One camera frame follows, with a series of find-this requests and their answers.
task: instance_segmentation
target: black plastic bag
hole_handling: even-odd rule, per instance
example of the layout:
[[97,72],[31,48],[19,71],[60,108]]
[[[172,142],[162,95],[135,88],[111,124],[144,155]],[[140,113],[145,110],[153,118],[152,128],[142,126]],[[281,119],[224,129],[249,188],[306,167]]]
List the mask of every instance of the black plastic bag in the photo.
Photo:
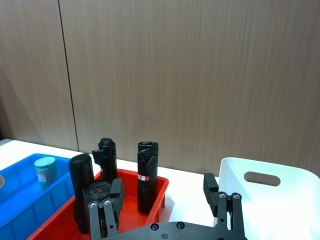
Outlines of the black plastic bag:
[[94,180],[91,157],[87,153],[74,156],[69,161],[69,172],[74,190],[74,219],[82,234],[87,234],[88,224],[84,204],[84,187]]
[[101,167],[101,179],[112,184],[118,178],[116,143],[111,138],[102,138],[99,150],[93,150],[94,162]]
[[157,198],[158,143],[138,143],[138,210],[149,214]]

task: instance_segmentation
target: handle cutout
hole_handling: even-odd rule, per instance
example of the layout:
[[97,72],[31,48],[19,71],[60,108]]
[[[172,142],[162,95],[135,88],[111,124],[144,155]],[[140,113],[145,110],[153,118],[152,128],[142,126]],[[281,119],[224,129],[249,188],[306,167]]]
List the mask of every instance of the handle cutout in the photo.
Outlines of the handle cutout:
[[264,184],[277,187],[280,185],[280,178],[274,175],[248,171],[244,174],[244,179],[249,183]]

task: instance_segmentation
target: black cylinder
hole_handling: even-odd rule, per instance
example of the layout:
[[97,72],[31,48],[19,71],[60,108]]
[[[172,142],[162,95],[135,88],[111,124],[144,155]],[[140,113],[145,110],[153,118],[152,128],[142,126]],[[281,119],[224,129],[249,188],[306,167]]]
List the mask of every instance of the black cylinder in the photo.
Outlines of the black cylinder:
[[[91,202],[102,203],[103,200],[107,199],[110,193],[111,184],[104,180],[94,180],[87,184],[83,189],[83,199],[85,206],[85,215],[87,219],[87,227],[90,230],[90,216],[88,204]],[[103,208],[98,210],[99,219],[105,218],[105,212]],[[107,237],[107,224],[106,220],[102,220],[100,223],[101,233],[103,238]]]
[[118,178],[116,143],[111,138],[102,138],[98,150],[93,150],[94,162],[101,167],[101,179],[112,184]]
[[84,205],[84,187],[94,180],[91,157],[84,153],[74,156],[69,161],[69,172],[74,190],[74,219],[82,234],[88,233],[87,217]]
[[158,143],[138,143],[138,210],[149,214],[157,198]]

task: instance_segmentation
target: white table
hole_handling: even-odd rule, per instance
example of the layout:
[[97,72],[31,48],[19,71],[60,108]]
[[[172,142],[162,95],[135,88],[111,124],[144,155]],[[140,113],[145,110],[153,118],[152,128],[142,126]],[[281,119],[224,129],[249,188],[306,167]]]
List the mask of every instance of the white table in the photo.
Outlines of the white table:
[[[32,155],[48,154],[64,158],[72,158],[81,152],[29,142],[4,139],[0,141],[0,170]],[[100,171],[100,166],[92,158],[93,173]],[[137,171],[136,162],[117,159],[118,169]],[[214,217],[203,192],[204,176],[198,173],[158,168],[158,176],[169,180],[165,194],[165,209],[160,216],[161,221],[183,221],[187,223],[213,226]]]

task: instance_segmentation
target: bolt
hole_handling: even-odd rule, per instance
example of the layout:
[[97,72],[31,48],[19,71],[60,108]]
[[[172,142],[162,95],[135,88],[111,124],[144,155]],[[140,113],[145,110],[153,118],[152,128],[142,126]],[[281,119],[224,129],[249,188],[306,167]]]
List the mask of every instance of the bolt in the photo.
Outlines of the bolt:
[[185,228],[185,224],[182,222],[182,221],[179,221],[177,224],[176,224],[176,227],[178,229],[184,229]]
[[94,208],[95,206],[97,206],[97,203],[95,201],[93,201],[89,205],[90,205],[90,208]]
[[154,224],[152,224],[152,225],[150,226],[150,228],[151,228],[152,231],[157,231],[157,230],[159,229],[159,225],[156,224],[156,223],[154,223]]
[[219,193],[219,197],[220,197],[220,198],[225,198],[226,196],[227,196],[227,195],[226,195],[224,192],[220,192],[220,193]]
[[234,199],[239,199],[239,198],[240,198],[240,195],[239,195],[238,193],[236,193],[236,194],[233,195],[233,198],[234,198]]
[[104,204],[105,204],[105,205],[108,205],[109,203],[111,203],[111,200],[109,200],[109,199],[107,199],[107,200],[104,201]]

